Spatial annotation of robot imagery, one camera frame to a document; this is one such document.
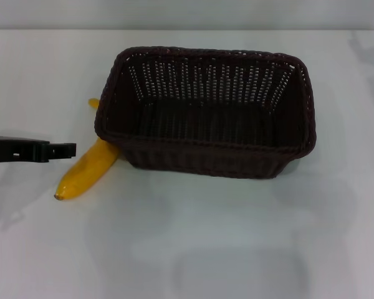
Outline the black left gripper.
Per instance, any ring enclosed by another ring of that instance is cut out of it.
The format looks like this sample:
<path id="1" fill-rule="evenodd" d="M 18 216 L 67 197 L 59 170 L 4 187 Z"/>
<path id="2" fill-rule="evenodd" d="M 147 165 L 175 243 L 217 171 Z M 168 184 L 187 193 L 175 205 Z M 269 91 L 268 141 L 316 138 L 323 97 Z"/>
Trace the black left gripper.
<path id="1" fill-rule="evenodd" d="M 47 163 L 49 158 L 73 158 L 75 143 L 49 143 L 44 140 L 0 136 L 0 163 Z"/>

